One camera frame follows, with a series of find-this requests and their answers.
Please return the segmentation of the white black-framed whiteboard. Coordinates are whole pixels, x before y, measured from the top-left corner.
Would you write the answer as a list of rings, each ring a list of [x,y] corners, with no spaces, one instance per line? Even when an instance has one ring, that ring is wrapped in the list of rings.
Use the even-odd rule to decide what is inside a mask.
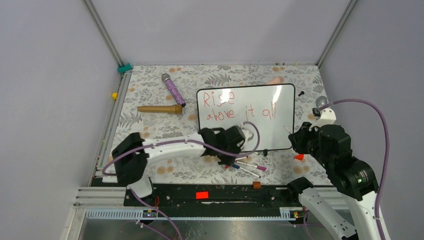
[[[196,93],[199,128],[228,129],[243,122],[255,136],[245,151],[287,150],[295,126],[296,88],[291,83],[200,89]]]

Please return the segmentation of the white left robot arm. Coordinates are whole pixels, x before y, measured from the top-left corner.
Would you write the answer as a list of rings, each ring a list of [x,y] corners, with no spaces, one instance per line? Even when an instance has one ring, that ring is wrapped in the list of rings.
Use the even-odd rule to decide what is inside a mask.
[[[150,179],[143,177],[149,162],[211,156],[218,158],[218,164],[231,166],[253,137],[254,133],[238,125],[228,129],[202,128],[187,136],[166,139],[144,139],[134,132],[112,151],[112,161],[103,168],[103,175],[130,187],[136,192],[136,199],[148,206],[155,200]]]

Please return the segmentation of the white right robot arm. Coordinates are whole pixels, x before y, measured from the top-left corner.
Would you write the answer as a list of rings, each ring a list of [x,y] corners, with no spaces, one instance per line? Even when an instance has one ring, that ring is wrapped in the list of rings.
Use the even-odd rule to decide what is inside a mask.
[[[353,224],[325,203],[305,177],[288,184],[286,198],[291,205],[305,207],[336,240],[390,239],[377,205],[382,188],[371,166],[353,156],[351,137],[343,127],[335,124],[316,127],[304,122],[288,139],[296,153],[312,156],[325,169],[331,184],[346,202]]]

